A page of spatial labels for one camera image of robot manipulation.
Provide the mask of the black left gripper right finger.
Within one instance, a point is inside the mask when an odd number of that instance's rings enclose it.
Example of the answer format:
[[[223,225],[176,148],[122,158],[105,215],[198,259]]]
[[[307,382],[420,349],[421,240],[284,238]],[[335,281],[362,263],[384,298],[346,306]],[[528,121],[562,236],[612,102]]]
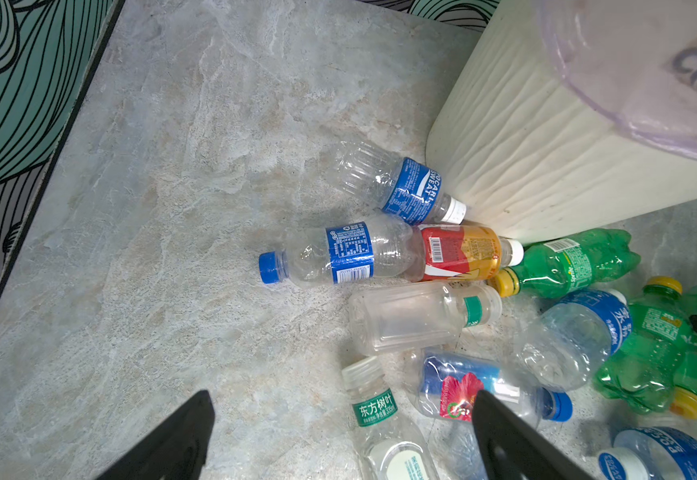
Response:
[[[473,428],[489,479],[592,478],[488,391],[475,397]]]

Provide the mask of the clear bottle green Chinese label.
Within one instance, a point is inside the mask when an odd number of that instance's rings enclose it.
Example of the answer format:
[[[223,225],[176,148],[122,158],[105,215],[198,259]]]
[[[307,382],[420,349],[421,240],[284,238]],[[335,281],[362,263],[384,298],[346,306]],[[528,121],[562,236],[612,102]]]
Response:
[[[354,448],[364,479],[438,479],[420,428],[400,412],[380,360],[366,357],[342,370],[357,427]]]

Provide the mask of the clear squat bottle green band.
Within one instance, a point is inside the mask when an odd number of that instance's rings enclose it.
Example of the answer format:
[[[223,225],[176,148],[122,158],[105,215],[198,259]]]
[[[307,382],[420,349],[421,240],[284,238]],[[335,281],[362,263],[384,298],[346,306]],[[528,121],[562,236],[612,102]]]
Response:
[[[348,328],[358,350],[372,356],[453,343],[502,313],[499,292],[487,284],[430,281],[353,294]]]

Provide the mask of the clear bottle blue label white cap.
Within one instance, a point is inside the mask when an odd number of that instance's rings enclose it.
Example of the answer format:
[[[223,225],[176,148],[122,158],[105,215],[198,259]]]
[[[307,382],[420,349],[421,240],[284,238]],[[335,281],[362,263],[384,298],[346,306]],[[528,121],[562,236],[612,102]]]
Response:
[[[612,480],[697,480],[697,428],[626,429],[599,453],[598,464]]]

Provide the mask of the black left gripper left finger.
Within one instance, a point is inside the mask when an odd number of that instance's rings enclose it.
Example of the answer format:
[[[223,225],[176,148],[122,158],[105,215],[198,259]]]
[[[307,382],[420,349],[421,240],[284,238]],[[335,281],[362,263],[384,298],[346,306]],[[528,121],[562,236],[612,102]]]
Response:
[[[197,480],[215,419],[210,392],[196,392],[98,479]]]

